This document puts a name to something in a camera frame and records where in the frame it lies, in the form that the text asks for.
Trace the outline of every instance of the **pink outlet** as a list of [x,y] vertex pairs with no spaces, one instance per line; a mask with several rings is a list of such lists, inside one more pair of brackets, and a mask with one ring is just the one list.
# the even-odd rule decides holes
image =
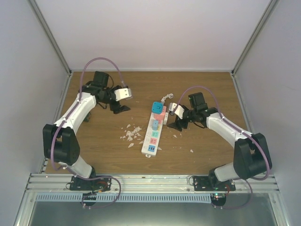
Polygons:
[[150,144],[155,145],[157,143],[157,139],[151,138]]
[[166,112],[166,106],[163,106],[162,113],[161,114],[154,114],[154,118],[156,120],[164,120],[164,118],[165,118],[165,112]]

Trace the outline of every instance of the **blue outlet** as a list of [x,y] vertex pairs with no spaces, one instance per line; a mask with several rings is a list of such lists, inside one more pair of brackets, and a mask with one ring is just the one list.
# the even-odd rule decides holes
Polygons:
[[154,145],[149,145],[149,149],[148,149],[148,151],[149,152],[155,152],[155,146]]
[[161,102],[154,102],[152,104],[151,112],[161,114],[163,111],[163,104]]
[[158,125],[159,125],[159,121],[154,120],[154,122],[152,123],[152,130],[158,130]]

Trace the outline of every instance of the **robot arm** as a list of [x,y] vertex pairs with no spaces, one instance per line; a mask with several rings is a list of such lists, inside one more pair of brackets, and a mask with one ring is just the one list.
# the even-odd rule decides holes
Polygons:
[[81,123],[90,115],[90,111],[99,103],[109,104],[114,114],[130,110],[127,106],[121,106],[119,101],[129,99],[132,96],[131,89],[116,86],[107,87],[109,75],[95,72],[93,81],[82,87],[81,99],[79,94],[67,112],[53,125],[45,125],[43,129],[44,155],[50,159],[51,145],[54,133],[64,121],[54,147],[54,161],[64,167],[69,167],[74,173],[89,178],[93,174],[93,168],[80,156],[80,147],[76,139],[76,133]]
[[189,95],[189,100],[193,110],[189,110],[183,105],[179,105],[176,108],[176,103],[169,105],[171,114],[173,114],[176,108],[174,111],[176,119],[175,122],[169,124],[168,127],[181,131],[187,128],[189,122],[199,122],[204,128],[209,128],[218,133],[234,148],[234,159],[232,163],[209,171],[209,180],[213,188],[231,179],[248,179],[266,171],[265,161],[261,153],[256,145],[244,134],[252,137],[260,145],[268,159],[269,168],[271,169],[272,162],[269,149],[266,139],[262,134],[252,134],[227,120],[223,114],[221,117],[216,108],[208,108],[202,93]]

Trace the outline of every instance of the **power strip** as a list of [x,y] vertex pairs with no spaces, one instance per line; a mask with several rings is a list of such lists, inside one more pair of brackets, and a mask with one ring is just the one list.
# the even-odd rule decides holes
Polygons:
[[151,113],[141,149],[141,153],[145,154],[146,157],[156,156],[163,124],[166,124],[167,119],[168,112],[166,112],[166,106],[163,106],[161,114]]

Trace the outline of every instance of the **red outlet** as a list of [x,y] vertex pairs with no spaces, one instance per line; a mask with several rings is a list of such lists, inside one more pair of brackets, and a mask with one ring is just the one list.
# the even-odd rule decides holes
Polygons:
[[150,139],[150,144],[155,145],[157,143],[157,139],[151,138]]

